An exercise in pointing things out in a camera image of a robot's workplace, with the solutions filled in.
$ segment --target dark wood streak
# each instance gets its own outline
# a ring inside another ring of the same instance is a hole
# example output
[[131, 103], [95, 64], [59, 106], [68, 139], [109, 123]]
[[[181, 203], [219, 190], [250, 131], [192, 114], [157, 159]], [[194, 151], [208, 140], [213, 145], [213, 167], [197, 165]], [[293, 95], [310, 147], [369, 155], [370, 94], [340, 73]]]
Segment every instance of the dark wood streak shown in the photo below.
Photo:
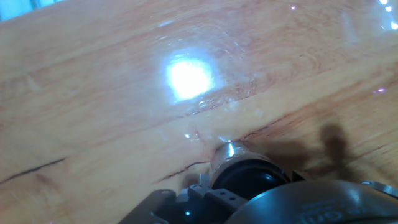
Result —
[[263, 130], [269, 128], [269, 127], [272, 126], [273, 124], [278, 123], [279, 121], [282, 121], [282, 120], [283, 120], [284, 118], [286, 118], [287, 116], [288, 116], [288, 115], [284, 116], [283, 118], [277, 119], [276, 121], [273, 121], [273, 122], [271, 122], [271, 123], [265, 125], [264, 127], [260, 128], [260, 129], [258, 129], [258, 130], [256, 130], [256, 131], [252, 131], [251, 133], [249, 133], [249, 134], [247, 134], [247, 135], [241, 137], [239, 140], [240, 140], [240, 141], [247, 141], [249, 138], [252, 138], [253, 136], [256, 136], [256, 135], [258, 135], [258, 134], [261, 135], [261, 133], [263, 132]]
[[35, 168], [31, 168], [31, 169], [29, 169], [29, 170], [25, 170], [25, 171], [20, 172], [20, 173], [18, 173], [18, 174], [14, 174], [14, 175], [12, 175], [12, 176], [10, 176], [10, 177], [7, 177], [7, 178], [5, 178], [4, 180], [2, 180], [2, 181], [0, 182], [0, 185], [1, 185], [1, 184], [4, 184], [4, 183], [6, 183], [6, 182], [8, 182], [8, 181], [10, 181], [10, 180], [12, 180], [12, 179], [15, 179], [15, 178], [17, 178], [17, 177], [20, 177], [20, 176], [23, 176], [23, 175], [26, 175], [26, 174], [30, 174], [30, 173], [36, 172], [36, 171], [38, 171], [39, 169], [41, 169], [41, 168], [43, 168], [43, 167], [47, 167], [47, 166], [51, 166], [51, 165], [57, 164], [57, 163], [59, 163], [59, 162], [64, 161], [65, 159], [66, 159], [66, 157], [65, 157], [65, 158], [62, 158], [62, 159], [59, 159], [59, 160], [56, 160], [56, 161], [53, 161], [53, 162], [49, 162], [49, 163], [47, 163], [47, 164], [44, 164], [44, 165], [41, 165], [41, 166], [38, 166], [38, 167], [35, 167]]
[[160, 183], [160, 182], [162, 182], [162, 181], [164, 181], [164, 180], [169, 180], [170, 178], [175, 177], [176, 175], [179, 175], [179, 174], [182, 174], [182, 173], [188, 171], [189, 168], [190, 168], [191, 166], [194, 166], [194, 165], [197, 165], [197, 164], [204, 164], [204, 163], [208, 163], [208, 161], [194, 162], [193, 164], [190, 164], [190, 165], [184, 167], [184, 169], [182, 169], [182, 170], [180, 170], [180, 171], [174, 172], [174, 173], [172, 173], [172, 174], [169, 174], [169, 175], [167, 175], [167, 176], [161, 178], [160, 180], [154, 182], [153, 184], [158, 184], [158, 183]]

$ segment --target glossy varnish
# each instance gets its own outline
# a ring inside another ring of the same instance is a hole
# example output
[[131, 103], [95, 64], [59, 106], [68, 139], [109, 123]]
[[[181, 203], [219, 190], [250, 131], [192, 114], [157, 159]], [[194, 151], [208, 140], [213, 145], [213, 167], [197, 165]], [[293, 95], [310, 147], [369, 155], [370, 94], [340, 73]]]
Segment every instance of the glossy varnish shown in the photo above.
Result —
[[117, 223], [238, 139], [398, 187], [396, 10], [67, 0], [3, 22], [0, 223]]

